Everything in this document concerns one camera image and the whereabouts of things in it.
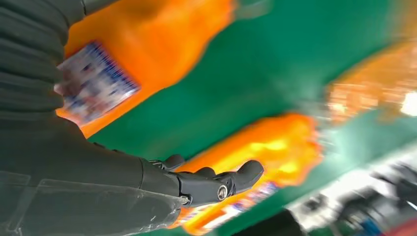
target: green table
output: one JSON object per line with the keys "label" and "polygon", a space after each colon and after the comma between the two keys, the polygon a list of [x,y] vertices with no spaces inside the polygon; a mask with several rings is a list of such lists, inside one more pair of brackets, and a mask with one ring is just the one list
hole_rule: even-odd
{"label": "green table", "polygon": [[[236,22],[220,33],[179,84],[90,140],[147,159],[173,153],[192,157],[259,118],[317,100],[328,82],[389,45],[394,2],[277,0],[270,14]],[[304,185],[278,192],[215,233],[228,236],[276,214],[296,198],[417,138],[415,119],[382,125],[376,116],[371,112],[336,128],[334,147]]]}

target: green tabletop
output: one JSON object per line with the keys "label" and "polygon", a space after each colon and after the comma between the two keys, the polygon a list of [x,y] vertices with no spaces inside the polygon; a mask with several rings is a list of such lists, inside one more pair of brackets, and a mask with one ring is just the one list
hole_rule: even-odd
{"label": "green tabletop", "polygon": [[[276,0],[270,14],[238,21],[220,33],[179,84],[90,140],[146,159],[173,153],[191,158],[259,118],[318,100],[328,82],[392,43],[394,2]],[[287,203],[417,137],[416,120],[380,124],[377,113],[334,128],[329,134],[334,146],[304,185],[283,189],[214,234],[228,236],[276,214]]]}

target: product label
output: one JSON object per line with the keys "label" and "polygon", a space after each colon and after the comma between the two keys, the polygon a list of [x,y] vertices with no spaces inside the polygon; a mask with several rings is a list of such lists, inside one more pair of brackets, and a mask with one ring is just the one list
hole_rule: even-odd
{"label": "product label", "polygon": [[64,96],[64,109],[79,126],[110,111],[139,92],[133,82],[99,43],[90,43],[58,66],[64,82],[55,90]]}
{"label": "product label", "polygon": [[224,214],[204,225],[204,229],[213,230],[221,226],[232,218],[248,211],[254,205],[272,196],[278,190],[279,187],[274,182],[266,182],[262,184],[237,203],[224,207],[222,209]]}

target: plastic packaging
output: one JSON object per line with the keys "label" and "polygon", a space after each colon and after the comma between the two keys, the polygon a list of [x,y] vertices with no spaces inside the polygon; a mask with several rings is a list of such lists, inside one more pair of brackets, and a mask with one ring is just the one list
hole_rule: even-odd
{"label": "plastic packaging", "polygon": [[133,235],[166,228],[184,203],[129,187],[52,179],[33,186],[30,176],[7,172],[0,172],[0,193],[2,236]]}
{"label": "plastic packaging", "polygon": [[383,109],[381,121],[417,116],[417,1],[402,0],[398,42],[343,74],[329,88],[335,124]]}
{"label": "plastic packaging", "polygon": [[[115,89],[95,85],[88,90],[78,88],[84,91],[83,98],[65,94],[65,101],[73,104],[75,99],[82,104],[75,103],[76,108],[69,112],[71,105],[66,105],[67,111],[60,110],[58,114],[75,120],[84,135],[91,136],[152,94],[182,79],[200,59],[208,42],[233,21],[234,9],[234,0],[121,0],[88,16],[70,30],[65,48],[68,57],[91,43],[100,45],[109,64],[117,67],[117,73],[122,73],[135,88],[122,99],[110,101],[94,99],[91,91],[99,90],[103,96],[98,98],[103,98],[104,93]],[[90,61],[98,64],[103,59],[94,57]],[[64,72],[68,65],[61,66]],[[79,79],[85,82],[89,78]],[[93,101],[86,104],[86,98]],[[80,111],[82,108],[91,111]]]}
{"label": "plastic packaging", "polygon": [[255,159],[265,173],[250,190],[225,201],[195,209],[183,209],[176,224],[192,235],[203,235],[249,210],[279,189],[301,184],[321,162],[313,117],[287,114],[264,118],[209,148],[181,166],[178,172],[211,167],[216,173],[238,169]]}

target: orange package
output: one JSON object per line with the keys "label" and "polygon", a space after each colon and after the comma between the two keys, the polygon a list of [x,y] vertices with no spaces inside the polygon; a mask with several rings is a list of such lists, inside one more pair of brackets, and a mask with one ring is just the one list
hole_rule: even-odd
{"label": "orange package", "polygon": [[329,88],[329,109],[335,124],[368,110],[382,108],[383,120],[417,116],[417,1],[401,0],[395,45],[366,59]]}
{"label": "orange package", "polygon": [[74,25],[60,116],[91,136],[177,83],[233,21],[234,0],[121,0]]}
{"label": "orange package", "polygon": [[313,118],[288,114],[265,118],[191,159],[177,172],[196,172],[211,167],[216,173],[235,171],[246,161],[259,161],[265,172],[254,187],[225,201],[182,209],[177,222],[192,235],[203,235],[249,210],[279,189],[300,185],[320,163]]}

